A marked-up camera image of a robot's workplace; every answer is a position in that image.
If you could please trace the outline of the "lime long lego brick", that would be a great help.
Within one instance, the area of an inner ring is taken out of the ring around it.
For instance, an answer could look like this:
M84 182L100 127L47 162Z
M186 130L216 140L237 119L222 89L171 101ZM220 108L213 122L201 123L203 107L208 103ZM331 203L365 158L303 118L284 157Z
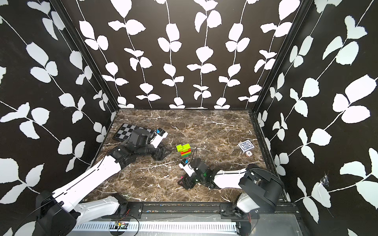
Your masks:
M183 147L184 147L184 151L183 151L183 152L186 152L186 151L188 151L188 150L191 150L191 146L190 146L190 144L185 144L185 145L183 145Z

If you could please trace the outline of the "lime small lego brick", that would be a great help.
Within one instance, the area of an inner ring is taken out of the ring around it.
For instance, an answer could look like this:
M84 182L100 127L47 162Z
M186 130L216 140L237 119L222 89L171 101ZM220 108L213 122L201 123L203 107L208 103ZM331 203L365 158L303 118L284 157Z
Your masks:
M177 145L176 148L177 148L178 152L183 152L184 151L184 147L182 145Z

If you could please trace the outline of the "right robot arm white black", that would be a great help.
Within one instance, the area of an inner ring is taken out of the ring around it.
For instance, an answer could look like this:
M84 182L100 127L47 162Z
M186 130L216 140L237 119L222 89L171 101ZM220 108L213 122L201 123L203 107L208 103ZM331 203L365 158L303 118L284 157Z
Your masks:
M243 191L235 200L230 213L223 211L225 216L243 218L256 210L273 213L284 189L283 182L277 176L253 163L240 170L224 171L210 169L200 158L184 158L179 167L186 174L178 184L186 190L200 184L210 190L235 188Z

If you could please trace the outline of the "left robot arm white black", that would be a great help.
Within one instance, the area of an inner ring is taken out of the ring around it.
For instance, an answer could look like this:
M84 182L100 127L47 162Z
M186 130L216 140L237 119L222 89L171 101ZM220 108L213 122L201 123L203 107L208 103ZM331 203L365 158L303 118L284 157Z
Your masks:
M85 173L53 192L40 193L36 198L36 234L66 236L82 223L117 212L127 212L128 201L118 193L89 203L82 204L81 201L138 157L149 155L156 161L167 157L171 150L161 144L167 136L168 133L161 128L154 133L135 129L128 139L108 151L102 160Z

